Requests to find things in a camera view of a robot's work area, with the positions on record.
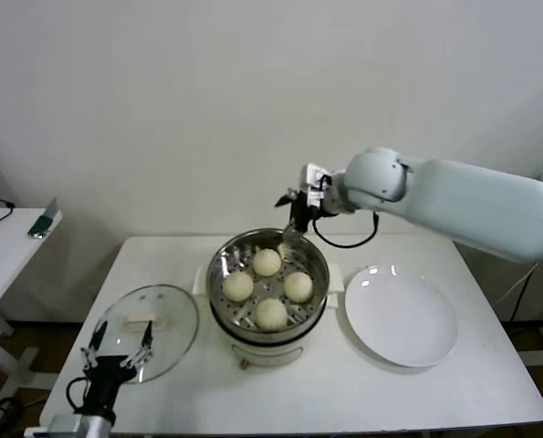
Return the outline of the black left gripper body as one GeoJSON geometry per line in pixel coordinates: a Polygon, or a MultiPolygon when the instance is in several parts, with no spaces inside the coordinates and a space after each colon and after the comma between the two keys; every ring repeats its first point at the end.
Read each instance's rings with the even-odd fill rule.
{"type": "Polygon", "coordinates": [[[97,358],[97,365],[84,371],[89,389],[83,404],[75,410],[80,414],[113,414],[120,386],[133,379],[137,370],[131,365],[122,365],[126,356],[104,356],[97,358]]]}

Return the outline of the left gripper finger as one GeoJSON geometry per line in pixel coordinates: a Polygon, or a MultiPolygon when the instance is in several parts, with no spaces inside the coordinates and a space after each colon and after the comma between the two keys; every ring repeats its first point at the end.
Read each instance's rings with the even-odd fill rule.
{"type": "Polygon", "coordinates": [[[140,348],[120,363],[121,368],[140,369],[152,357],[152,328],[153,322],[149,321],[144,330],[140,348]]]}
{"type": "Polygon", "coordinates": [[[98,365],[97,353],[107,329],[107,322],[98,323],[87,347],[81,347],[80,353],[84,368],[95,368],[98,365]]]}

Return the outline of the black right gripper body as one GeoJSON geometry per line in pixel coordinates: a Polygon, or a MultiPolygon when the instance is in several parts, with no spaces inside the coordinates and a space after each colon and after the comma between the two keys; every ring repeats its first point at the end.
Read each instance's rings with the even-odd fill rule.
{"type": "Polygon", "coordinates": [[[319,219],[319,209],[308,204],[308,194],[304,191],[292,191],[289,196],[289,224],[296,232],[306,233],[309,224],[319,219]]]}

